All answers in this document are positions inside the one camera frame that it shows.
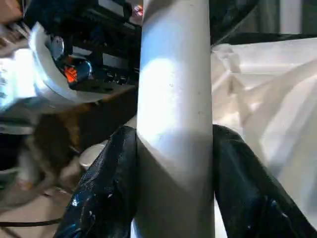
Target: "metal pole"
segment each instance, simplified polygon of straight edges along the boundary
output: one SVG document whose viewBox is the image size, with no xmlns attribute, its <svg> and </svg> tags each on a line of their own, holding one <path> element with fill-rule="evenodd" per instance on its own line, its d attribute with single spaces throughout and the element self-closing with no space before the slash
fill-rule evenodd
<svg viewBox="0 0 317 238">
<path fill-rule="evenodd" d="M 145 0 L 138 238 L 212 238 L 208 0 Z"/>
</svg>

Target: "white plastic piece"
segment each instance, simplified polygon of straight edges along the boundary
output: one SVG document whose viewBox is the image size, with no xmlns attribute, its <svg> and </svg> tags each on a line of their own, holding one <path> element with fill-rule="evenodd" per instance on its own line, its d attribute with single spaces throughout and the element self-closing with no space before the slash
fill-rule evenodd
<svg viewBox="0 0 317 238">
<path fill-rule="evenodd" d="M 29 46 L 34 56 L 36 85 L 40 94 L 52 103 L 60 105 L 76 105 L 102 99 L 104 94 L 80 92 L 69 88 L 67 80 L 56 67 L 46 47 L 47 37 L 44 28 L 36 23 L 32 29 Z"/>
<path fill-rule="evenodd" d="M 208 0 L 146 0 L 137 238 L 212 238 Z"/>
<path fill-rule="evenodd" d="M 93 162 L 96 160 L 98 155 L 102 152 L 102 150 L 107 145 L 108 141 L 104 141 L 101 144 L 93 145 L 89 148 L 87 148 L 79 157 L 78 161 L 79 164 L 84 168 L 84 170 L 87 170 Z"/>
<path fill-rule="evenodd" d="M 317 38 L 219 45 L 211 55 L 213 122 L 243 136 L 315 228 L 316 47 Z"/>
<path fill-rule="evenodd" d="M 14 103 L 14 61 L 8 58 L 0 59 L 0 111 Z"/>
</svg>

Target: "brown surface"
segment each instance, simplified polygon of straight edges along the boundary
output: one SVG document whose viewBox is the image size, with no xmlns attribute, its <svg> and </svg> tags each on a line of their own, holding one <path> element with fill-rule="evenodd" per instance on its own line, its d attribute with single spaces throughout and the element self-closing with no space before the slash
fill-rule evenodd
<svg viewBox="0 0 317 238">
<path fill-rule="evenodd" d="M 97 103 L 80 105 L 58 116 L 68 129 L 72 146 L 83 151 L 107 140 L 119 126 L 134 117 L 137 98 L 134 88 Z"/>
<path fill-rule="evenodd" d="M 0 0 L 0 23 L 8 23 L 22 17 L 17 0 Z"/>
<path fill-rule="evenodd" d="M 73 187 L 78 183 L 81 170 L 76 160 L 65 168 L 61 179 L 64 185 Z M 68 205 L 71 196 L 56 188 L 46 191 L 48 197 L 38 196 L 32 202 L 2 213 L 1 222 L 39 222 L 61 218 Z M 52 238 L 58 225 L 30 228 L 10 228 L 22 238 Z M 12 238 L 0 230 L 0 238 Z"/>
</svg>

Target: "cable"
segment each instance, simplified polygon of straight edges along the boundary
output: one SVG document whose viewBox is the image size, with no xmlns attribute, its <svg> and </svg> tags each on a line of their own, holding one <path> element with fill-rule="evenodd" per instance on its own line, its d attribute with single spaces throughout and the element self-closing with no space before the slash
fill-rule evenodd
<svg viewBox="0 0 317 238">
<path fill-rule="evenodd" d="M 43 227 L 60 223 L 61 218 L 44 222 L 0 222 L 0 227 Z"/>
</svg>

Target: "wire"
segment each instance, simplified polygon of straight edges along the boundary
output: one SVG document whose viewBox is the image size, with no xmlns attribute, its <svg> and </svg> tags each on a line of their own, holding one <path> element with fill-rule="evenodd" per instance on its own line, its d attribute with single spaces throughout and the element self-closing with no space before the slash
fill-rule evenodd
<svg viewBox="0 0 317 238">
<path fill-rule="evenodd" d="M 0 227 L 43 227 L 60 223 L 61 218 L 44 222 L 0 222 Z"/>
</svg>

